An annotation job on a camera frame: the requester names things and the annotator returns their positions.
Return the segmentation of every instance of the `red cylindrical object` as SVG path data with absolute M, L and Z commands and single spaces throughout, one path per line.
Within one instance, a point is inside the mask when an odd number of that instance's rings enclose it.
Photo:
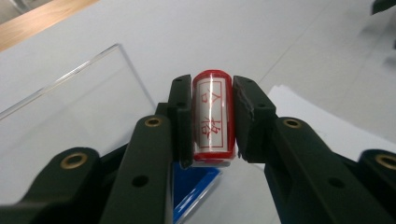
M 234 157 L 233 86 L 220 70 L 206 70 L 192 82 L 194 161 L 223 166 Z

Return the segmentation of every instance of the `wooden edge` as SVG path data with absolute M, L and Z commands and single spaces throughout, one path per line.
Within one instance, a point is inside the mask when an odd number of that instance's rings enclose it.
M 0 25 L 0 52 L 51 27 L 98 0 L 53 0 Z

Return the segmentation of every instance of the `white surface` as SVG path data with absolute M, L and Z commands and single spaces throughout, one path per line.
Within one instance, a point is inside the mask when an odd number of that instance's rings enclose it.
M 166 100 L 174 77 L 218 68 L 266 92 L 287 85 L 396 143 L 396 12 L 370 16 L 372 2 L 102 0 L 0 52 L 0 110 L 121 43 L 156 103 Z M 257 178 L 263 175 L 250 169 L 234 162 L 219 190 L 235 200 L 211 196 L 190 223 L 271 223 L 273 203 Z

